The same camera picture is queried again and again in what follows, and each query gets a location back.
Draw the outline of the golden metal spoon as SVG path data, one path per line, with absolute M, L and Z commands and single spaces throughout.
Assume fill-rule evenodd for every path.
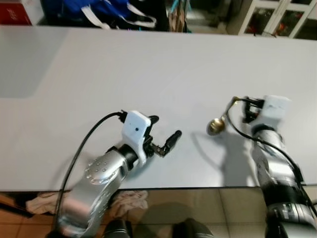
M 236 131 L 236 133 L 241 133 L 241 131 L 236 127 L 236 125 L 232 122 L 230 113 L 231 108 L 233 105 L 236 105 L 238 102 L 246 101 L 245 97 L 232 97 L 231 100 L 229 100 L 228 105 L 226 105 L 223 113 L 219 118 L 215 118 L 211 120 L 208 124 L 207 130 L 208 135 L 215 136 L 227 129 L 227 125 L 230 125 L 232 129 Z

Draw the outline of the crumpled pinkish white cloth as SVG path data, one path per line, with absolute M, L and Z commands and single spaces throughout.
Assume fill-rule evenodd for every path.
M 132 209 L 147 209 L 149 193 L 144 190 L 117 192 L 109 202 L 108 209 L 101 220 L 101 224 L 108 224 L 113 219 L 125 218 Z M 25 207 L 33 216 L 23 218 L 25 224 L 52 225 L 56 214 L 56 192 L 39 192 L 34 197 L 27 198 Z

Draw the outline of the black left robot foot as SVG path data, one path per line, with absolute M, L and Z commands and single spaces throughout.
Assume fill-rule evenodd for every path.
M 102 238 L 133 238 L 131 222 L 122 219 L 111 220 L 106 225 Z

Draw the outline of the black robot foot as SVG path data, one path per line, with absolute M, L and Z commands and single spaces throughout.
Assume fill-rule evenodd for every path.
M 102 238 L 133 238 L 131 222 L 122 219 L 111 220 L 106 225 Z
M 216 238 L 212 231 L 193 218 L 172 225 L 171 238 Z

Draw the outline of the black right robot foot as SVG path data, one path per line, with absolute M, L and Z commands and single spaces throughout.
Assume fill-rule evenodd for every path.
M 193 218 L 172 225 L 171 238 L 216 238 L 212 231 Z

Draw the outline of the white glass door cabinet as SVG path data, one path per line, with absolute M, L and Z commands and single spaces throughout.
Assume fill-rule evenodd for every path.
M 244 0 L 230 34 L 295 38 L 317 0 Z

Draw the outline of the teal and brown striped cloth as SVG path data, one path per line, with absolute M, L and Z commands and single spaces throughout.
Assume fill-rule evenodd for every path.
M 188 33 L 187 13 L 190 11 L 190 0 L 173 0 L 168 10 L 169 32 Z

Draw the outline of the red box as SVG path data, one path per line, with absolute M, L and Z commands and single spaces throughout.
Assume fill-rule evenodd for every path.
M 32 25 L 22 3 L 0 0 L 0 25 Z

